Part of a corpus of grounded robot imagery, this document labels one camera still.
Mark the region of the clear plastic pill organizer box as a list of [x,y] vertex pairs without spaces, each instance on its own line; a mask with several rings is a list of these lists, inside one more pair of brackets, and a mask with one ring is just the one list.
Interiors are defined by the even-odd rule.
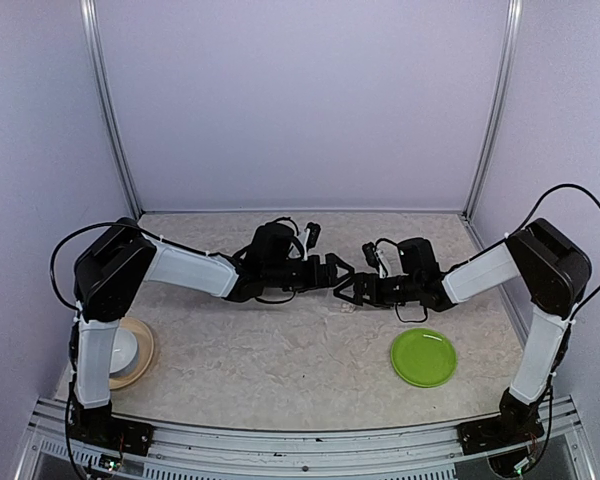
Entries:
[[335,314],[350,315],[356,312],[357,306],[353,303],[333,296],[330,311]]

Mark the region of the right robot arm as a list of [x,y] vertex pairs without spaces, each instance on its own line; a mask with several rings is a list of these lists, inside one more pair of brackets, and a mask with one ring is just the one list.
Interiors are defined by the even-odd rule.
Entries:
[[385,241],[378,239],[362,248],[371,271],[353,272],[334,289],[336,298],[352,305],[397,310],[416,303],[425,313],[446,312],[511,284],[525,289],[531,319],[521,363],[503,396],[509,407],[491,423],[492,436],[503,444],[529,429],[526,409],[550,389],[580,311],[600,293],[600,282],[591,283],[589,255],[537,214],[550,195],[565,190],[583,194],[600,213],[600,200],[590,190],[561,183],[543,192],[511,232],[447,270],[429,240],[413,237],[394,243],[401,271],[393,274],[380,252]]

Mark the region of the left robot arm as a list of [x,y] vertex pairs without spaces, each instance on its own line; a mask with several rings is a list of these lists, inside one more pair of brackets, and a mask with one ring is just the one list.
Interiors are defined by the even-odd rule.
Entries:
[[[325,347],[332,295],[350,272],[318,253],[314,226],[258,226],[235,253],[166,240],[122,218],[79,232],[70,340],[73,420],[101,445],[115,414],[224,428],[343,426],[345,398],[315,370],[338,363]],[[141,379],[110,388],[114,336],[126,316],[150,324],[154,355]]]

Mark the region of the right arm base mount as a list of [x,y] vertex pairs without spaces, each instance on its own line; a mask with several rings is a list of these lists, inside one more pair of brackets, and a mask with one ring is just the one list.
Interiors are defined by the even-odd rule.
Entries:
[[538,413],[541,401],[539,397],[526,404],[507,388],[500,399],[497,415],[458,425],[463,454],[473,455],[542,437],[544,427]]

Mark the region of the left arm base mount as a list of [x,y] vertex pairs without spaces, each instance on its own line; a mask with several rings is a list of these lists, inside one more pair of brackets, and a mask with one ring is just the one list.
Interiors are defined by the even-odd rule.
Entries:
[[84,444],[146,457],[154,428],[149,423],[123,419],[112,414],[112,403],[86,409],[71,397],[67,401],[68,437]]

